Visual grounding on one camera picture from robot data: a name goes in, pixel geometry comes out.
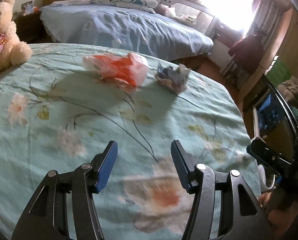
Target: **sunlight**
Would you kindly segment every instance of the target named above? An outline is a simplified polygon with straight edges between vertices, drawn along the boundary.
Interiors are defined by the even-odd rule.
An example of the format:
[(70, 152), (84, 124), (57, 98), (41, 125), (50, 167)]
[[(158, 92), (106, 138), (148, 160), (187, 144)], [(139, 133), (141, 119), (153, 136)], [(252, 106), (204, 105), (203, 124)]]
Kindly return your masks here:
[(253, 0), (201, 0), (222, 23), (234, 30), (248, 27), (253, 20)]

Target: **drawer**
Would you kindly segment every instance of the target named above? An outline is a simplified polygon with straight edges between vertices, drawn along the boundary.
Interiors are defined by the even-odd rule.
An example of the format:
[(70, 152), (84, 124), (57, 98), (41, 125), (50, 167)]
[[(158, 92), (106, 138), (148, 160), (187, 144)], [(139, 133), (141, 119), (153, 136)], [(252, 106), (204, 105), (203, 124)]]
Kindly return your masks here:
[(228, 48), (232, 48), (232, 46), (236, 42), (235, 40), (218, 30), (216, 30), (215, 39), (226, 45)]
[(215, 29), (216, 31), (220, 31), (223, 34), (227, 35), (229, 38), (231, 38), (234, 41), (239, 41), (242, 36), (240, 32), (229, 28), (227, 25), (223, 24), (220, 21), (216, 23)]

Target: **teddy bear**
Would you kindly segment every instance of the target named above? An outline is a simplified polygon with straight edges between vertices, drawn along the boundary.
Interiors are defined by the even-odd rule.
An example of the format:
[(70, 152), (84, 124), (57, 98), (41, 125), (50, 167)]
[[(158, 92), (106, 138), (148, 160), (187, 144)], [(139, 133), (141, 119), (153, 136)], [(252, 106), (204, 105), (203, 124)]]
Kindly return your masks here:
[(16, 34), (16, 24), (12, 21), (14, 3), (15, 0), (0, 2), (0, 72), (27, 62), (32, 55), (29, 45)]

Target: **blue gripper pad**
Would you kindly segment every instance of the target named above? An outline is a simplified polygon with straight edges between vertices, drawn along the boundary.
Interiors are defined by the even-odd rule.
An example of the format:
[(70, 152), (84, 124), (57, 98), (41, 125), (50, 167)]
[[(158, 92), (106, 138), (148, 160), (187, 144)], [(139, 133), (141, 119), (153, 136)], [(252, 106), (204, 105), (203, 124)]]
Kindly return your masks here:
[(118, 144), (115, 141), (110, 141), (103, 154), (106, 154), (106, 157), (98, 170), (98, 180), (95, 186), (97, 194), (107, 185), (113, 165), (118, 156)]
[(190, 174), (194, 172), (196, 161), (190, 153), (186, 153), (178, 140), (171, 144), (171, 157), (176, 167), (182, 187), (189, 193), (192, 190)]

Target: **plastic bag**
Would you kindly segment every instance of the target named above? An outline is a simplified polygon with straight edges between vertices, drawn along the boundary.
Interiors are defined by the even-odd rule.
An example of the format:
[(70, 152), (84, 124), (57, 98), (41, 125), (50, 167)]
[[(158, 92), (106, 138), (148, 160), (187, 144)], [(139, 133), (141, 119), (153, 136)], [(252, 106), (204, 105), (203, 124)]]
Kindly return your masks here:
[(83, 63), (85, 69), (97, 73), (104, 83), (114, 84), (127, 93), (143, 84), (149, 70), (147, 59), (132, 52), (126, 57), (85, 56)]
[(164, 68), (159, 63), (155, 78), (161, 85), (167, 87), (176, 94), (180, 94), (187, 89), (186, 83), (190, 71), (191, 69), (186, 68), (183, 64), (179, 64), (178, 68), (174, 70), (172, 66)]

